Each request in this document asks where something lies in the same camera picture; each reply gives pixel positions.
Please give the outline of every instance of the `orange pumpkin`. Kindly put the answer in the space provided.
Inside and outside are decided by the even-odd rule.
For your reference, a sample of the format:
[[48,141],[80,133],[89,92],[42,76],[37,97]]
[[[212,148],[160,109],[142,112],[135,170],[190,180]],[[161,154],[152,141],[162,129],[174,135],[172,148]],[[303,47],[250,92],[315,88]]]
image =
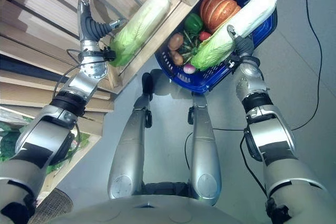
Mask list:
[[205,26],[214,33],[240,9],[234,0],[203,0],[199,11]]

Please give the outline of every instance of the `robot leg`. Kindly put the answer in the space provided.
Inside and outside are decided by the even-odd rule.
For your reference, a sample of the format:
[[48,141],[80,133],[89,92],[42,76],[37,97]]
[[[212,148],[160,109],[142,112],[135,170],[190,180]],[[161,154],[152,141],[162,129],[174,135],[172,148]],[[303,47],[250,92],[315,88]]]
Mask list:
[[149,102],[152,97],[152,79],[143,75],[143,94],[137,99],[127,124],[122,132],[114,154],[108,195],[111,199],[131,196],[141,192],[144,163],[144,131],[152,126]]
[[203,94],[193,94],[188,121],[194,124],[190,185],[192,196],[216,204],[222,189],[215,136]]

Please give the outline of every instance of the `gray floor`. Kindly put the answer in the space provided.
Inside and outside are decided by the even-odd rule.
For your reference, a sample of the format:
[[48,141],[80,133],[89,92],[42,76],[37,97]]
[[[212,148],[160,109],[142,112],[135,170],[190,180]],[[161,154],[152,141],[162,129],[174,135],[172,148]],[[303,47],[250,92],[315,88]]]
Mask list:
[[[311,21],[324,53],[320,107],[315,118],[294,135],[299,158],[310,165],[336,197],[336,5],[334,0],[309,0],[309,3]],[[278,0],[278,17],[278,29],[256,51],[273,102],[288,124],[295,127],[310,117],[316,104],[319,49],[308,27],[305,0]],[[107,181],[115,148],[133,103],[141,93],[141,75],[154,68],[159,67],[152,57],[117,98],[115,111],[106,115],[102,140],[60,183],[59,188],[71,197],[75,210],[108,200]],[[145,133],[145,183],[188,180],[183,146],[192,131],[186,120],[192,102],[189,93],[179,87],[171,92],[155,95],[151,102],[154,121]],[[231,76],[208,93],[207,100],[214,127],[245,126],[244,110],[235,96]],[[246,171],[239,152],[242,134],[216,131],[215,135],[223,180],[216,207],[243,223],[269,223],[265,197]],[[262,180],[260,163],[249,156],[247,161]]]

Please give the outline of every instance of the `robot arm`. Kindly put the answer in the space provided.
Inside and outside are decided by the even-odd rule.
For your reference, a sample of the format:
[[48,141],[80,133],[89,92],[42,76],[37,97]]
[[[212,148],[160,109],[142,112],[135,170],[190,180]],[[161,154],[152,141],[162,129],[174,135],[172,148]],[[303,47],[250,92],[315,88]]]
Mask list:
[[268,95],[259,60],[252,56],[252,40],[242,39],[232,26],[228,32],[240,63],[234,75],[236,94],[246,112],[246,144],[250,155],[264,164],[268,216],[273,223],[334,223],[336,203],[295,156],[294,136]]
[[70,130],[84,114],[99,81],[108,73],[105,61],[115,58],[109,48],[100,50],[98,41],[123,22],[96,23],[88,0],[78,1],[80,71],[20,135],[16,155],[0,164],[1,223],[27,223],[34,214],[47,167],[65,158],[72,141]]

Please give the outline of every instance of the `black wire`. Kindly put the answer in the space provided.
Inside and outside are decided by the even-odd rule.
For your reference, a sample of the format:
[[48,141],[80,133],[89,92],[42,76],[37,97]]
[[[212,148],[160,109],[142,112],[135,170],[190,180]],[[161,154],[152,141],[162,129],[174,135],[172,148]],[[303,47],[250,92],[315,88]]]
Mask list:
[[80,52],[79,50],[77,50],[77,49],[67,49],[66,52],[71,57],[71,59],[73,59],[75,61],[75,63],[79,64],[79,61],[76,60],[75,57],[72,56],[71,53],[70,53],[70,52]]
[[188,162],[188,158],[187,158],[187,142],[188,142],[188,138],[193,134],[190,133],[187,138],[185,139],[185,142],[184,142],[184,157],[185,157],[185,161],[187,163],[187,166],[188,166],[188,170],[190,170],[190,167],[189,167],[189,162]]
[[[100,60],[100,61],[94,61],[94,62],[82,63],[82,64],[78,64],[78,65],[76,65],[76,66],[70,68],[68,71],[66,71],[66,72],[59,78],[58,82],[56,83],[56,85],[55,85],[55,87],[54,87],[54,91],[53,91],[53,93],[52,93],[52,94],[53,94],[53,95],[52,95],[52,98],[55,98],[56,91],[57,91],[57,88],[58,88],[59,84],[61,83],[62,79],[63,79],[68,73],[70,73],[70,72],[73,71],[74,69],[76,69],[76,68],[78,68],[78,67],[80,67],[80,66],[84,66],[84,65],[86,65],[86,64],[94,64],[94,63],[102,63],[102,62],[105,62],[105,61],[104,61],[104,60]],[[65,161],[65,160],[67,160],[67,159],[69,159],[69,158],[72,158],[73,155],[76,153],[76,151],[77,151],[77,149],[78,149],[78,147],[79,147],[79,145],[80,145],[80,142],[81,142],[82,140],[81,140],[80,130],[79,130],[79,127],[78,127],[78,124],[77,124],[77,123],[75,124],[75,127],[76,127],[76,130],[77,130],[77,145],[76,145],[75,149],[73,149],[73,150],[71,151],[71,155],[66,156],[65,158],[61,159],[61,160],[58,161],[56,164],[59,164],[59,163]]]
[[[243,131],[243,130],[235,130],[235,129],[218,129],[218,128],[213,128],[213,130],[220,130],[220,131]],[[187,158],[187,151],[186,151],[186,147],[187,147],[187,142],[188,142],[188,139],[189,137],[193,134],[190,133],[187,138],[185,139],[185,142],[184,142],[184,157],[185,157],[185,161],[187,163],[187,166],[188,166],[188,170],[190,170],[190,166],[189,166],[189,162],[188,162],[188,158]],[[257,176],[253,173],[253,171],[250,169],[250,167],[248,166],[247,162],[246,162],[246,158],[245,158],[245,154],[243,152],[243,148],[242,148],[242,144],[243,144],[243,141],[245,139],[245,136],[243,136],[241,142],[240,142],[240,152],[242,154],[242,157],[243,157],[243,160],[244,160],[244,164],[246,166],[246,169],[250,172],[250,174],[252,175],[252,177],[255,179],[255,181],[257,182],[257,184],[259,185],[259,187],[261,188],[262,192],[267,196],[266,194],[266,190],[265,188],[263,187],[263,185],[261,184],[261,182],[258,180]]]
[[[218,131],[244,131],[244,130],[238,130],[238,129],[219,129],[219,128],[212,128],[213,130],[218,130]],[[193,134],[190,133],[187,138],[185,139],[185,142],[184,142],[184,157],[185,157],[185,161],[187,163],[187,166],[188,166],[188,170],[190,170],[190,166],[189,166],[189,162],[188,162],[188,158],[187,158],[187,142],[188,142],[188,139],[189,137]]]
[[88,63],[82,63],[82,64],[78,64],[72,68],[70,68],[68,71],[66,71],[58,80],[58,82],[56,83],[55,87],[54,87],[54,91],[53,91],[53,95],[52,95],[52,98],[55,98],[55,95],[56,95],[56,91],[57,91],[57,88],[59,86],[59,84],[61,83],[62,79],[68,74],[70,73],[71,71],[73,71],[74,69],[80,67],[80,66],[84,66],[86,64],[94,64],[94,63],[102,63],[102,62],[105,62],[104,60],[100,60],[100,61],[94,61],[94,62],[88,62]]
[[315,39],[317,40],[318,44],[319,44],[319,48],[320,48],[320,69],[319,69],[319,74],[318,74],[318,82],[317,82],[317,102],[316,102],[316,107],[314,110],[313,115],[309,118],[308,121],[306,121],[303,125],[294,128],[292,131],[298,130],[304,126],[306,126],[316,115],[316,112],[319,108],[319,103],[320,103],[320,79],[321,79],[321,71],[322,71],[322,61],[323,61],[323,53],[322,53],[322,46],[321,46],[321,42],[319,40],[319,37],[316,35],[315,30],[311,24],[310,21],[310,16],[309,16],[309,9],[308,9],[308,0],[306,0],[306,11],[307,11],[307,18],[308,18],[308,23],[310,26],[311,31],[313,32]]
[[257,182],[257,184],[259,185],[260,189],[262,190],[262,192],[266,195],[267,197],[267,193],[266,193],[266,190],[264,188],[264,186],[260,183],[260,181],[258,180],[257,176],[252,172],[252,170],[250,169],[250,167],[248,167],[248,164],[246,162],[246,158],[245,158],[245,155],[244,155],[244,152],[243,152],[243,148],[242,148],[242,144],[243,144],[243,141],[245,139],[245,136],[243,136],[241,142],[240,142],[240,152],[243,156],[243,160],[244,160],[244,163],[245,163],[245,166],[246,166],[246,169],[250,172],[250,174],[252,175],[252,177],[255,179],[255,181]]
[[217,131],[244,131],[244,130],[238,130],[238,129],[219,129],[219,128],[212,128],[213,130]]

